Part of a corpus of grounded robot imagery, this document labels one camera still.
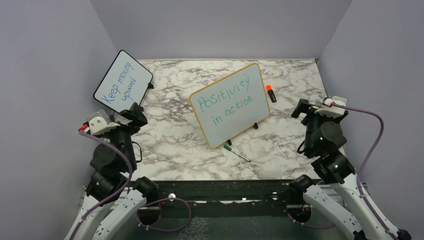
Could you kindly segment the yellow-framed whiteboard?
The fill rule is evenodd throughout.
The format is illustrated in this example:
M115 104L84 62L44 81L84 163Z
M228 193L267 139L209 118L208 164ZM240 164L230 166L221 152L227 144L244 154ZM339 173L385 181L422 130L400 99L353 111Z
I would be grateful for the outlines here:
M271 114L256 62L192 92L188 100L211 149L253 128Z

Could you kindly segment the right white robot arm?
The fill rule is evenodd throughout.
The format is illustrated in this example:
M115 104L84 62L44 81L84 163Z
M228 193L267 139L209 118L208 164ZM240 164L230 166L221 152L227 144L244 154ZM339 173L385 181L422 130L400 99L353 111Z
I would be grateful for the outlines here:
M300 114L305 114L301 120L306 127L305 139L297 152L308 159L315 159L311 164L315 173L347 206L329 197L305 174L289 184L289 199L317 209L349 240L410 240L411 234L396 227L383 214L360 180L366 163L382 137L384 121L374 112L348 107L346 103L345 98L337 96L325 98L321 106L300 99L291 117L298 118ZM378 136L359 170L340 151L347 143L340 123L350 111L372 115L380 124Z

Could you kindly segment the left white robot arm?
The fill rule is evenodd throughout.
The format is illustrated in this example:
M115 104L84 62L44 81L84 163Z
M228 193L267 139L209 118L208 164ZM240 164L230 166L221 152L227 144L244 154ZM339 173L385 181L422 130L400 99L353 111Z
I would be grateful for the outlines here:
M101 109L78 129L99 144L90 161L94 172L67 240L109 240L137 209L158 200L159 186L152 180L143 176L132 181L139 162L132 135L148 123L143 111L134 102L119 112L129 121L121 123Z

